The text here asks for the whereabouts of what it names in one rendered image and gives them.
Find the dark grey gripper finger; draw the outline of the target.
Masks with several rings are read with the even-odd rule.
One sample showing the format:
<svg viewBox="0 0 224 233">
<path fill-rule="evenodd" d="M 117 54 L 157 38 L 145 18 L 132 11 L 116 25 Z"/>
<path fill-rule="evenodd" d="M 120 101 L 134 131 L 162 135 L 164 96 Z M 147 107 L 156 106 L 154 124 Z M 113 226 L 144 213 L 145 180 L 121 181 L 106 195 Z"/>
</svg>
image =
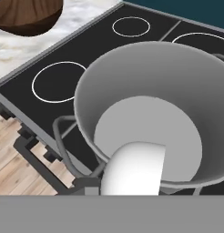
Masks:
<svg viewBox="0 0 224 233">
<path fill-rule="evenodd" d="M 98 177 L 75 178 L 73 186 L 60 191 L 59 195 L 98 196 L 100 194 L 100 179 Z"/>
</svg>

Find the grey metal pot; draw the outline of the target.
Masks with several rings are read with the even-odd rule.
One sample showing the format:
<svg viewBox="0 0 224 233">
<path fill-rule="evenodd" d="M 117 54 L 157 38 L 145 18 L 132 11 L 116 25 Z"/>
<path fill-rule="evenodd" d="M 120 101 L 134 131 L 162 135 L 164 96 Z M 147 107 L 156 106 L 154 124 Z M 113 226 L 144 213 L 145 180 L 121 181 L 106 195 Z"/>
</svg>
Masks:
<svg viewBox="0 0 224 233">
<path fill-rule="evenodd" d="M 80 77 L 70 116 L 100 162 L 128 143 L 166 148 L 159 191 L 224 181 L 224 58 L 170 42 L 120 46 Z"/>
</svg>

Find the dark grey stove knob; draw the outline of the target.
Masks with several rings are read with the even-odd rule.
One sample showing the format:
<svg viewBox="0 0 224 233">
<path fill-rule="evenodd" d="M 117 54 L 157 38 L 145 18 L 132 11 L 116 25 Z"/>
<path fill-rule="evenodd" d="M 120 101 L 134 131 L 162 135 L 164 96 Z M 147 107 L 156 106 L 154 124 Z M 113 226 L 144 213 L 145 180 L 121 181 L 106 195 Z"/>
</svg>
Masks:
<svg viewBox="0 0 224 233">
<path fill-rule="evenodd" d="M 17 133 L 25 138 L 25 139 L 29 139 L 29 138 L 35 138 L 36 134 L 29 128 L 27 127 L 25 124 L 21 124 L 21 128 L 17 131 Z"/>
<path fill-rule="evenodd" d="M 51 163 L 53 163 L 56 159 L 58 161 L 62 161 L 62 157 L 59 156 L 51 147 L 46 147 L 44 158 Z"/>
<path fill-rule="evenodd" d="M 4 107 L 0 107 L 0 116 L 5 120 L 15 118 L 15 115 Z"/>
</svg>

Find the white rounded cylinder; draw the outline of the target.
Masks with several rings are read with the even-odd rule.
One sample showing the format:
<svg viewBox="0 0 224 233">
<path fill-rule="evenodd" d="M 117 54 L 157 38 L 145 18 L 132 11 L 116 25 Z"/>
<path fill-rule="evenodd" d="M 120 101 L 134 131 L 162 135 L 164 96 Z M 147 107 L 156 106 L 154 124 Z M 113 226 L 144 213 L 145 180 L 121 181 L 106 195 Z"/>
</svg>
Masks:
<svg viewBox="0 0 224 233">
<path fill-rule="evenodd" d="M 110 158 L 101 180 L 102 196 L 157 196 L 166 148 L 148 142 L 122 146 Z"/>
</svg>

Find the brown wooden bowl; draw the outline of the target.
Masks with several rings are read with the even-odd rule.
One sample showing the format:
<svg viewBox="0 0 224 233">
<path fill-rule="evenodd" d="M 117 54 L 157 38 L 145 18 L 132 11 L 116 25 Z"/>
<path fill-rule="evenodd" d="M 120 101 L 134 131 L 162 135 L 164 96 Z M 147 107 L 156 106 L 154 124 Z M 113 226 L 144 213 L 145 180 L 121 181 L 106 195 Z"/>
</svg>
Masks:
<svg viewBox="0 0 224 233">
<path fill-rule="evenodd" d="M 20 36 L 42 35 L 57 22 L 64 0 L 0 0 L 0 29 Z"/>
</svg>

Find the black hob with grey frame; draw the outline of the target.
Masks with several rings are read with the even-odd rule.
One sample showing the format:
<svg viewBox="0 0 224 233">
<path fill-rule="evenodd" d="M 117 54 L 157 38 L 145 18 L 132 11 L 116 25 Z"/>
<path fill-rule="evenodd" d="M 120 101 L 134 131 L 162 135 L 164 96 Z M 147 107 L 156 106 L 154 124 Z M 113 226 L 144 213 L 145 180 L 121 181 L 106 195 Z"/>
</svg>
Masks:
<svg viewBox="0 0 224 233">
<path fill-rule="evenodd" d="M 140 42 L 181 44 L 224 58 L 223 31 L 123 2 L 1 80 L 0 107 L 12 112 L 36 134 L 38 142 L 61 156 L 54 137 L 58 129 L 73 165 L 87 176 L 100 159 L 70 120 L 76 85 L 102 55 Z M 199 189 L 205 195 L 224 195 L 224 181 Z"/>
</svg>

